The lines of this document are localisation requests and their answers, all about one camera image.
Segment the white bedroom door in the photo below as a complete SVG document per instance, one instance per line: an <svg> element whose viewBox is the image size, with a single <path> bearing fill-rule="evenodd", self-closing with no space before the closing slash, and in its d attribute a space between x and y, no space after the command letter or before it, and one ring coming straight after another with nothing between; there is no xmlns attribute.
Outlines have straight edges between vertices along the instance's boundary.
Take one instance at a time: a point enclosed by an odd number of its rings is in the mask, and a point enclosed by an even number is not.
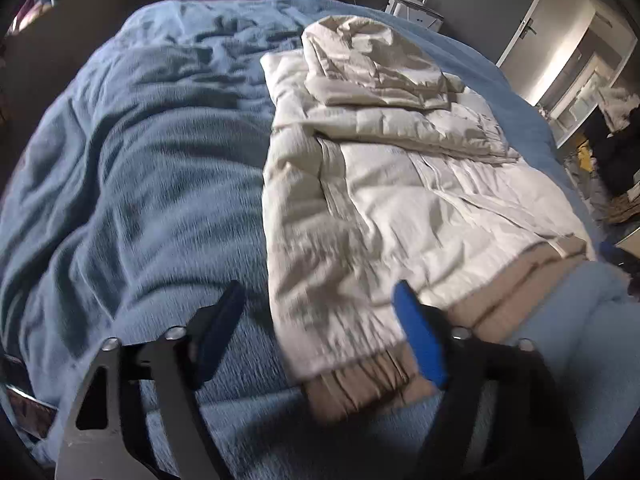
<svg viewBox="0 0 640 480"><path fill-rule="evenodd" d="M594 14L591 0L533 0L497 62L512 90L537 104L582 41Z"/></svg>

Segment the blue fleece blanket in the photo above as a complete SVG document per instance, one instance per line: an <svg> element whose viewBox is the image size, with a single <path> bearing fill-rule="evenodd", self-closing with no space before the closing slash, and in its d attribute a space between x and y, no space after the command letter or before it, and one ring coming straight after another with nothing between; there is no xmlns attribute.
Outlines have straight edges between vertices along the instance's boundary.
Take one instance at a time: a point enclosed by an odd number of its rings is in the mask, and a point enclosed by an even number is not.
<svg viewBox="0 0 640 480"><path fill-rule="evenodd" d="M58 410L3 445L4 476L51 471L105 338L146 341L216 301L247 304L198 394L239 479L400 479L435 399L334 429L286 381L267 298L262 167L273 106L260 58L295 49L331 0L167 0L137 10L44 113L1 207L1 347Z"/></svg>

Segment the cream puffer hooded jacket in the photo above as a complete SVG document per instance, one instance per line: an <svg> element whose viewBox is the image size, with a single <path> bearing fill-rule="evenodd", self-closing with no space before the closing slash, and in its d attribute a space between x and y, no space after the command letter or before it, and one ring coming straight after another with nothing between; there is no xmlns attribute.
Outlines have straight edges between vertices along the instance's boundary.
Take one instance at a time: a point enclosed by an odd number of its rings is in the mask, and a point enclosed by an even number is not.
<svg viewBox="0 0 640 480"><path fill-rule="evenodd" d="M271 317L320 424L434 392L392 304L398 282L500 342L592 258L565 194L485 99L390 26L330 15L260 64Z"/></svg>

